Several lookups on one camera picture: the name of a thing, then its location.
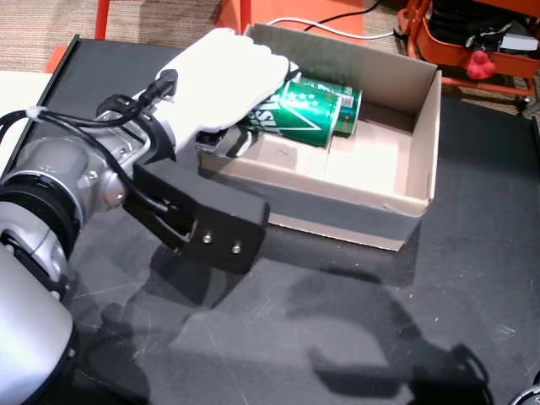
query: floor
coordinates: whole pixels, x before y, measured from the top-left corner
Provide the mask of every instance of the floor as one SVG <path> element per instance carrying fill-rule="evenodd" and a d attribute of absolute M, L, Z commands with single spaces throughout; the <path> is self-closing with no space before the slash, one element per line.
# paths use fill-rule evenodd
<path fill-rule="evenodd" d="M 385 0 L 364 17 L 365 33 L 392 30 L 404 0 Z M 42 71 L 54 46 L 73 35 L 94 34 L 96 0 L 0 0 L 0 69 Z M 116 0 L 111 3 L 107 39 L 112 41 L 186 47 L 213 27 L 219 0 Z M 384 51 L 402 52 L 391 37 L 366 41 Z M 512 78 L 497 78 L 512 83 Z M 522 85 L 518 79 L 516 85 Z M 540 94 L 540 79 L 536 79 Z M 470 89 L 447 89 L 466 102 L 516 114 L 512 96 Z"/>

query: can label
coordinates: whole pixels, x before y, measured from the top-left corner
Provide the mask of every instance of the can label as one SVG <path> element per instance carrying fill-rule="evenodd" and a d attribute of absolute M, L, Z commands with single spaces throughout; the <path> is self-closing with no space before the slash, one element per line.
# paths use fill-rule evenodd
<path fill-rule="evenodd" d="M 342 98 L 339 116 L 337 117 L 336 127 L 334 129 L 337 135 L 349 136 L 356 128 L 356 121 L 360 111 L 360 102 L 362 92 L 358 89 L 353 89 L 350 86 L 342 86 L 339 84 L 323 82 L 313 78 L 300 78 L 300 84 L 310 86 L 314 89 L 326 91 L 334 95 L 339 95 Z"/>
<path fill-rule="evenodd" d="M 240 121 L 250 129 L 278 133 L 314 146 L 326 146 L 338 120 L 341 97 L 287 82 Z"/>

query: black tabletop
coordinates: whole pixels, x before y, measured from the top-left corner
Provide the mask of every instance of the black tabletop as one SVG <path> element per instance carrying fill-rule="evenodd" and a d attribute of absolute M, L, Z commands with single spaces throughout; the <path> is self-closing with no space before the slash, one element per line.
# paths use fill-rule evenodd
<path fill-rule="evenodd" d="M 81 40 L 48 105 L 92 116 L 177 52 Z M 96 214 L 70 261 L 80 353 L 63 401 L 505 404 L 540 369 L 538 196 L 531 123 L 443 99 L 436 199 L 399 253 L 270 227 L 239 277 Z"/>

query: white cable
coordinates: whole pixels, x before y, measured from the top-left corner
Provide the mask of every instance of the white cable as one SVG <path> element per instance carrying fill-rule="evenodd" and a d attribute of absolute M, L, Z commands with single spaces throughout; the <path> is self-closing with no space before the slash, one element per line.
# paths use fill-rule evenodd
<path fill-rule="evenodd" d="M 393 36 L 394 33 L 392 32 L 386 32 L 385 34 L 379 34 L 379 35 L 355 35 L 355 34 L 349 34 L 348 32 L 343 32 L 339 30 L 335 30 L 332 27 L 329 27 L 324 24 L 319 24 L 315 21 L 309 21 L 308 19 L 297 19 L 295 17 L 280 17 L 279 19 L 273 19 L 272 21 L 268 21 L 268 25 L 274 25 L 277 23 L 281 23 L 282 21 L 293 21 L 295 23 L 302 23 L 306 25 L 314 25 L 317 28 L 320 28 L 321 30 L 326 30 L 333 32 L 334 34 L 338 34 L 341 36 L 347 36 L 348 38 L 354 38 L 356 40 L 379 40 L 380 38 L 386 38 L 387 36 Z"/>

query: cardboard box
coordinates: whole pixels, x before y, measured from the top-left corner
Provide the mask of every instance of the cardboard box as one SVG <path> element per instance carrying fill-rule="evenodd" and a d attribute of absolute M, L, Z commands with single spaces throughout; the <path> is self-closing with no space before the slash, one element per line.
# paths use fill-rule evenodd
<path fill-rule="evenodd" d="M 244 156 L 201 156 L 201 172 L 265 198 L 273 224 L 397 251 L 435 195 L 440 72 L 430 63 L 257 24 L 247 35 L 306 77 L 363 90 L 350 138 L 317 148 L 265 135 Z"/>

